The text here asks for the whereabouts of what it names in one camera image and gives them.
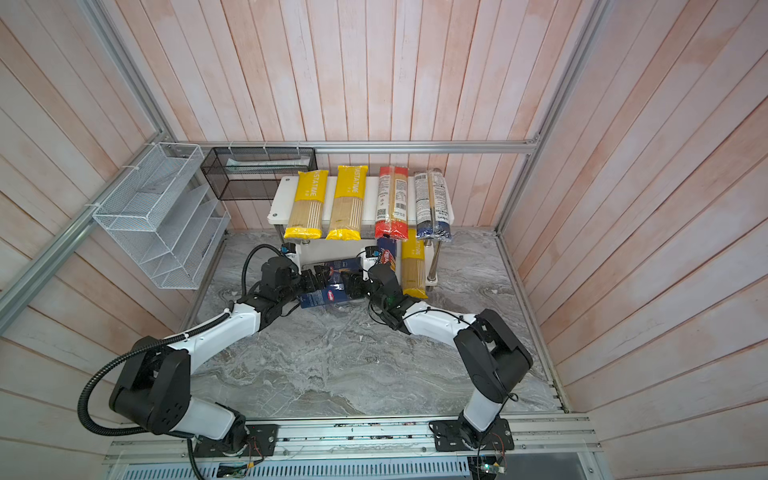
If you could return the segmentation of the yellow Pastatime spaghetti pack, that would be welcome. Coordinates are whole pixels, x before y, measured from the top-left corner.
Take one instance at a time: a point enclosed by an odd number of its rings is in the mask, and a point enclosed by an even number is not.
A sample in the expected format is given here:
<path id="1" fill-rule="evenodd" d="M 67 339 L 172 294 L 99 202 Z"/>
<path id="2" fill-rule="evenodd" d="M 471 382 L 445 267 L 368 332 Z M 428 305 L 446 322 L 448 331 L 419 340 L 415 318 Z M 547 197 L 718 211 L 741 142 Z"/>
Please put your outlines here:
<path id="1" fill-rule="evenodd" d="M 328 174 L 325 170 L 315 170 L 298 175 L 297 190 L 284 233 L 287 239 L 314 240 L 322 237 Z"/>
<path id="2" fill-rule="evenodd" d="M 408 238 L 402 243 L 401 286 L 403 293 L 418 299 L 427 299 L 425 245 L 417 238 L 414 228 L 408 229 Z"/>
<path id="3" fill-rule="evenodd" d="M 327 240 L 361 239 L 368 167 L 339 166 Z"/>

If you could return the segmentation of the red clear spaghetti pack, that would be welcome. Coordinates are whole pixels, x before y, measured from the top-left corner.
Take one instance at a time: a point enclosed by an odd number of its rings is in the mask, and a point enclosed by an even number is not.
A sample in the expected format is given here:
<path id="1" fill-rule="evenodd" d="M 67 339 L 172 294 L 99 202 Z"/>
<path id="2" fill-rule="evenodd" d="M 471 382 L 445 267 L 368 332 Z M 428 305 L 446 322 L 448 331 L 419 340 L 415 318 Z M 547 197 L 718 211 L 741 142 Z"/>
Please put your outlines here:
<path id="1" fill-rule="evenodd" d="M 375 216 L 375 237 L 408 239 L 408 169 L 381 167 Z"/>

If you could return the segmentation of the blue clear spaghetti pack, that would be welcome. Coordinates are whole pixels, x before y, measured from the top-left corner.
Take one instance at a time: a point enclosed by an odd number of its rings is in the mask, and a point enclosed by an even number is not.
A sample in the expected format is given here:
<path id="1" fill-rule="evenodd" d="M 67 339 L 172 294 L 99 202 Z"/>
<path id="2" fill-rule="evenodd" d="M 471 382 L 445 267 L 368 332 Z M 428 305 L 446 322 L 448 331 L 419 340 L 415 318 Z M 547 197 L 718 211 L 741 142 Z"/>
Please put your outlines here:
<path id="1" fill-rule="evenodd" d="M 443 174 L 439 170 L 418 173 L 414 183 L 417 238 L 451 241 L 448 192 Z"/>

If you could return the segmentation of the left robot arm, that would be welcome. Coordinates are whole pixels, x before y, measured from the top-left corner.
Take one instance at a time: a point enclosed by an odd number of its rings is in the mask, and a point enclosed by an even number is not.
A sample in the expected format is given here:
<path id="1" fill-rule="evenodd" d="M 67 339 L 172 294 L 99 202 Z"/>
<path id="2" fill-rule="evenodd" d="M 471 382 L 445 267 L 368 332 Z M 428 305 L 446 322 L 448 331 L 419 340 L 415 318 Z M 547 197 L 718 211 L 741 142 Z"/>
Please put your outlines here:
<path id="1" fill-rule="evenodd" d="M 327 266 L 300 269 L 274 246 L 253 285 L 243 283 L 240 297 L 221 314 L 181 333 L 137 341 L 132 349 L 101 367 L 85 384 L 77 403 L 80 424 L 89 432 L 118 437 L 141 433 L 207 440 L 226 456 L 241 454 L 249 444 L 243 414 L 218 403 L 195 398 L 191 376 L 204 363 L 234 343 L 256 335 L 289 315 L 302 296 L 327 286 Z M 130 420 L 131 427 L 97 423 L 89 412 L 96 386 L 113 370 L 120 375 L 109 398 L 110 409 Z"/>

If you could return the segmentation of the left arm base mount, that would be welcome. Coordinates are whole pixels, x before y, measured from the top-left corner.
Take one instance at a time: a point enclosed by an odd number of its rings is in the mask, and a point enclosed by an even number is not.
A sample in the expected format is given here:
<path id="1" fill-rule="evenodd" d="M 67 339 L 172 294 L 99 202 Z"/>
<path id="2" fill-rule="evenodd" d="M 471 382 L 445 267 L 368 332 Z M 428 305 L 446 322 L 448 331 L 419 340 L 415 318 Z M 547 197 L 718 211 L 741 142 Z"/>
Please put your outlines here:
<path id="1" fill-rule="evenodd" d="M 193 448 L 196 458 L 255 457 L 274 455 L 278 440 L 278 424 L 238 424 L 221 440 L 201 437 Z"/>

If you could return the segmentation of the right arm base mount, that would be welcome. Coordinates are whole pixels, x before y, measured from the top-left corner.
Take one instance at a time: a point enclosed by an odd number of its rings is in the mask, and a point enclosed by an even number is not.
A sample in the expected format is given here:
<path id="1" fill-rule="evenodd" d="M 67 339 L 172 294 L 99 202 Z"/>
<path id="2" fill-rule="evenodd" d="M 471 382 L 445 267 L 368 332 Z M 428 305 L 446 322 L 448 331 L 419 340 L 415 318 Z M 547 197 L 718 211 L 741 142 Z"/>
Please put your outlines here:
<path id="1" fill-rule="evenodd" d="M 438 452 L 514 449 L 509 422 L 495 418 L 486 430 L 475 430 L 463 417 L 457 420 L 434 420 L 428 423 Z"/>

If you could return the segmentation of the narrow blue Barilla spaghetti box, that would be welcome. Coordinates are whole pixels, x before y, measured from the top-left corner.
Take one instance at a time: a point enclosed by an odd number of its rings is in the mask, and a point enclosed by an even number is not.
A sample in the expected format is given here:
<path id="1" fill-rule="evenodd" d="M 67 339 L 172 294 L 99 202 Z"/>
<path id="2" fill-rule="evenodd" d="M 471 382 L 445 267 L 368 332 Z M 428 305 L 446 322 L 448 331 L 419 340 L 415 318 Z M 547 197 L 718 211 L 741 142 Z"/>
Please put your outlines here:
<path id="1" fill-rule="evenodd" d="M 396 271 L 397 241 L 387 237 L 378 238 L 377 248 L 380 252 L 378 263 L 388 265 L 392 271 Z"/>

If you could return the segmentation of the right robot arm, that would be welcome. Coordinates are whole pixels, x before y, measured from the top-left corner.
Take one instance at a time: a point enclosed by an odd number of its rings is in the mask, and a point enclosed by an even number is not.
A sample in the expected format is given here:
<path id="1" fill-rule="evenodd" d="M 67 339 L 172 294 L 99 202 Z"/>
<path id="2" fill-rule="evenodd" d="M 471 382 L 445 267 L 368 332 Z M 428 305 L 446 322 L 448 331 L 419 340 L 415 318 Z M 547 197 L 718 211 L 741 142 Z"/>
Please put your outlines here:
<path id="1" fill-rule="evenodd" d="M 509 422 L 501 417 L 514 388 L 533 366 L 527 348 L 494 310 L 462 314 L 407 295 L 387 265 L 341 275 L 355 298 L 368 299 L 373 319 L 404 334 L 430 338 L 458 352 L 473 393 L 458 418 L 433 420 L 435 449 L 458 452 L 514 447 Z"/>

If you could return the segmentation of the wide blue Barilla pasta box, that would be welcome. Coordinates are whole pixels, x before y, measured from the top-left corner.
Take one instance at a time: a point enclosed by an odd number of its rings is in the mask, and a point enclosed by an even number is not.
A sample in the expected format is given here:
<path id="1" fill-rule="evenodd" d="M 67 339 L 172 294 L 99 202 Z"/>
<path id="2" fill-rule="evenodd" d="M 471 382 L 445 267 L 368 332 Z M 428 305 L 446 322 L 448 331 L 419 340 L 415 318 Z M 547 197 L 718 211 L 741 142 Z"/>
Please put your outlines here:
<path id="1" fill-rule="evenodd" d="M 303 294 L 300 297 L 300 307 L 302 309 L 346 303 L 363 297 L 360 290 L 347 287 L 344 281 L 345 274 L 362 272 L 357 258 L 332 260 L 313 265 L 313 267 L 319 266 L 326 267 L 329 270 L 328 284 L 321 290 Z"/>

